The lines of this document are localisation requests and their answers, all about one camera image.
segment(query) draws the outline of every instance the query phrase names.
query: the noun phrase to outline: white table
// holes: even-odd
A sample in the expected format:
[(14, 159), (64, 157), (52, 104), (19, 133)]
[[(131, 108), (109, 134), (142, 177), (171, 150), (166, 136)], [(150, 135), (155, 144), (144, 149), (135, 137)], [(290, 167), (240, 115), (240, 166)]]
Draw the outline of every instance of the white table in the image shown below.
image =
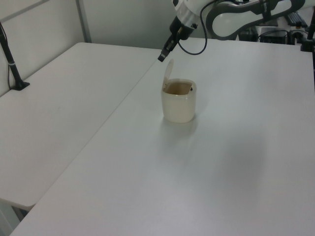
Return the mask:
[(30, 209), (160, 51), (79, 43), (0, 98), (0, 200)]
[[(198, 51), (203, 43), (184, 46)], [(187, 124), (163, 119), (160, 88), (171, 58), (171, 78), (197, 84), (196, 117)], [(217, 40), (197, 57), (176, 48), (12, 236), (313, 236), (314, 140), (312, 54)]]

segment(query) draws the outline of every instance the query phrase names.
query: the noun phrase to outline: white wall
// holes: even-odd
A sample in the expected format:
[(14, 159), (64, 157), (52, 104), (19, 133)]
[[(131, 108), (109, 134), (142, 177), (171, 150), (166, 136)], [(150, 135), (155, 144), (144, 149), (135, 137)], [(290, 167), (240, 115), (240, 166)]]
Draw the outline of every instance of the white wall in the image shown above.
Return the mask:
[[(2, 25), (22, 79), (84, 41), (75, 0), (49, 0)], [(0, 47), (0, 96), (8, 91), (6, 74)]]
[[(176, 16), (171, 0), (81, 0), (93, 43), (161, 49)], [(192, 36), (204, 37), (202, 29)]]

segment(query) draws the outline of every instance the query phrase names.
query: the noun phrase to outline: equipment in background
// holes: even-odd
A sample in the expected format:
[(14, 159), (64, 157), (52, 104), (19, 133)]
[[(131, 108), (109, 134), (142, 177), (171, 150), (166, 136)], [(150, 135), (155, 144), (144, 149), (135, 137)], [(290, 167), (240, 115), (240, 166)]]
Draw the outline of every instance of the equipment in background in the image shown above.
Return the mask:
[(261, 29), (260, 42), (286, 44), (286, 35), (285, 29), (265, 27)]
[(5, 57), (6, 57), (7, 61), (8, 61), (8, 68), (11, 69), (13, 77), (14, 77), (14, 80), (15, 80), (15, 86), (11, 88), (10, 85), (9, 85), (9, 88), (13, 89), (13, 90), (21, 91), (24, 88), (26, 88), (27, 86), (29, 86), (30, 84), (27, 83), (27, 82), (24, 82), (21, 79), (21, 77), (20, 77), (18, 68), (15, 65), (15, 61), (14, 61), (13, 56), (11, 54), (11, 51), (10, 51), (10, 48), (9, 48), (9, 45), (8, 45), (8, 40), (7, 40), (5, 31), (4, 31), (3, 27), (2, 27), (1, 22), (0, 22), (0, 43), (1, 43), (1, 46), (2, 46), (2, 49), (3, 49), (3, 52), (5, 54)]
[(158, 58), (160, 61), (164, 61), (175, 46), (180, 45), (180, 40), (188, 39), (191, 33), (200, 26), (205, 32), (204, 49), (199, 53), (191, 53), (180, 45), (188, 54), (199, 55), (205, 50), (207, 47), (206, 28), (212, 38), (231, 40), (248, 27), (288, 15), (302, 8), (315, 6), (315, 0), (251, 0), (245, 2), (238, 0), (172, 0), (172, 2), (176, 9), (176, 18), (170, 27), (171, 36)]
[(304, 19), (300, 16), (300, 14), (296, 12), (292, 12), (290, 14), (287, 14), (284, 16), (288, 25), (293, 26), (293, 27), (302, 27), (306, 28), (307, 24), (304, 21)]
[(257, 42), (258, 32), (256, 26), (249, 27), (246, 30), (240, 32), (238, 34), (238, 38), (240, 41)]

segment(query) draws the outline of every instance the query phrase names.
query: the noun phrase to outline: brown liquid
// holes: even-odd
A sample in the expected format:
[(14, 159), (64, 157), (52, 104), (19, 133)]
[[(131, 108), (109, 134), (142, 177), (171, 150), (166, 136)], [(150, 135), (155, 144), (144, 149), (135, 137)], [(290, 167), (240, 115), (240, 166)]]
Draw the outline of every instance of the brown liquid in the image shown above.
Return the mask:
[(187, 82), (173, 82), (169, 83), (164, 92), (174, 95), (186, 95), (189, 93), (192, 84)]

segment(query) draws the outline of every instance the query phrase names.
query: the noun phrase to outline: gray wall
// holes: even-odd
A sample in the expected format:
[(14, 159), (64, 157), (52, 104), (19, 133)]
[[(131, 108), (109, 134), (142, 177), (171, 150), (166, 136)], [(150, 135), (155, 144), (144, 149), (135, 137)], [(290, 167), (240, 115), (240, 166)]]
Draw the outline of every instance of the gray wall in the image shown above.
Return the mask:
[[(93, 43), (161, 49), (176, 16), (171, 0), (80, 0)], [(204, 37), (202, 29), (194, 37)]]

